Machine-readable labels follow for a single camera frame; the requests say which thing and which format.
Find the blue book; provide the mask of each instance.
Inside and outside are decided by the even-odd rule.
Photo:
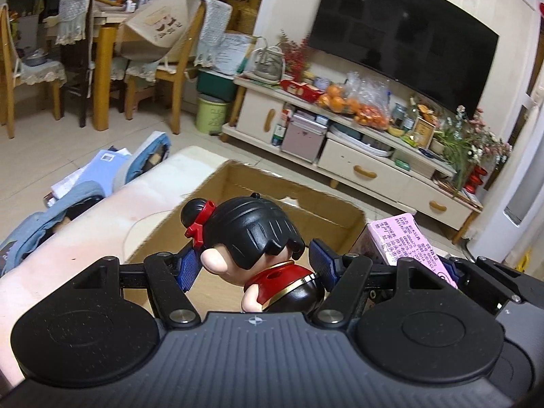
[[[76,184],[85,181],[96,181],[104,189],[105,196],[110,196],[113,192],[113,178],[115,178],[117,170],[128,158],[129,156],[110,150],[100,150],[92,161],[87,164]]]

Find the metal screw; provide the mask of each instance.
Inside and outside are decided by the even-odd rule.
[[[194,312],[186,309],[174,310],[169,315],[170,320],[179,324],[188,324],[195,320],[196,317],[197,315]]]
[[[317,314],[317,318],[327,324],[337,324],[344,319],[344,315],[338,310],[321,310]]]

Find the black doll hair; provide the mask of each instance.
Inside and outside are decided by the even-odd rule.
[[[189,227],[206,200],[190,200],[181,210],[181,222]],[[304,253],[304,241],[285,212],[258,193],[227,200],[217,205],[203,224],[203,249],[222,243],[237,266],[249,270],[265,253],[279,255],[287,246],[292,258]]]

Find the tv stand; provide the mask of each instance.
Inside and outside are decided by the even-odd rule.
[[[241,141],[292,161],[330,178],[330,186],[348,185],[402,211],[424,213],[458,230],[452,239],[457,243],[481,209],[468,204],[453,193],[441,189],[431,178],[435,172],[453,176],[455,170],[448,164],[423,156],[399,138],[386,132],[355,124],[350,119],[336,115],[314,104],[305,102],[285,92],[236,77],[238,92],[231,117],[222,127],[221,140],[232,136]],[[330,132],[321,155],[313,163],[281,151],[271,144],[274,128],[285,103],[327,117],[395,149],[394,158],[402,157],[412,169],[406,171],[396,166],[394,160],[363,153],[355,144]]]

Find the door handle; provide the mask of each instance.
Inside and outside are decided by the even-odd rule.
[[[263,130],[265,132],[270,132],[270,124],[271,124],[272,119],[274,118],[274,116],[276,116],[276,109],[271,108],[268,111],[267,119],[265,120],[265,126],[263,127]]]
[[[446,211],[448,209],[445,205],[438,204],[436,201],[429,201],[429,205],[438,211]]]
[[[361,166],[353,166],[353,171],[366,176],[367,178],[371,178],[371,180],[377,177],[376,172],[369,172],[368,170],[363,169]]]

